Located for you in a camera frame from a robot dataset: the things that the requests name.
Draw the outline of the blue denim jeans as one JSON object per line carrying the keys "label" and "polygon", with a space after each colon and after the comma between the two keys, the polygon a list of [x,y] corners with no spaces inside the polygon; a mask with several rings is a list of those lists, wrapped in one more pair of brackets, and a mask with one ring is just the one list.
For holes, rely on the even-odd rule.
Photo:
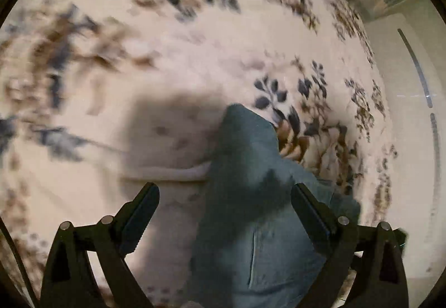
{"label": "blue denim jeans", "polygon": [[324,265],[291,205],[297,183],[336,215],[361,207],[278,151],[272,125],[230,105],[209,169],[193,244],[188,300],[202,307],[295,307]]}

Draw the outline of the white headboard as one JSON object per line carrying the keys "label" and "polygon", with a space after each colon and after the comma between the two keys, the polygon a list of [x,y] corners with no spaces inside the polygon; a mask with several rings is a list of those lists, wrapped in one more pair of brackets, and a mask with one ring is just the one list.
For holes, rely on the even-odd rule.
{"label": "white headboard", "polygon": [[387,220],[408,233],[403,261],[409,305],[418,307],[445,269],[445,96],[426,48],[402,14],[366,30],[398,153]]}

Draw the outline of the floral bed quilt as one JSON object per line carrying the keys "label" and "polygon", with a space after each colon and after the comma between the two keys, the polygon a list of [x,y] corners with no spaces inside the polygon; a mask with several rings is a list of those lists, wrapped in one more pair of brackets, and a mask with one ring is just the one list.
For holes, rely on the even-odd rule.
{"label": "floral bed quilt", "polygon": [[161,203],[128,265],[181,302],[226,107],[384,220],[395,147],[347,0],[19,0],[1,27],[1,217],[35,292],[59,222],[95,223],[148,180]]}

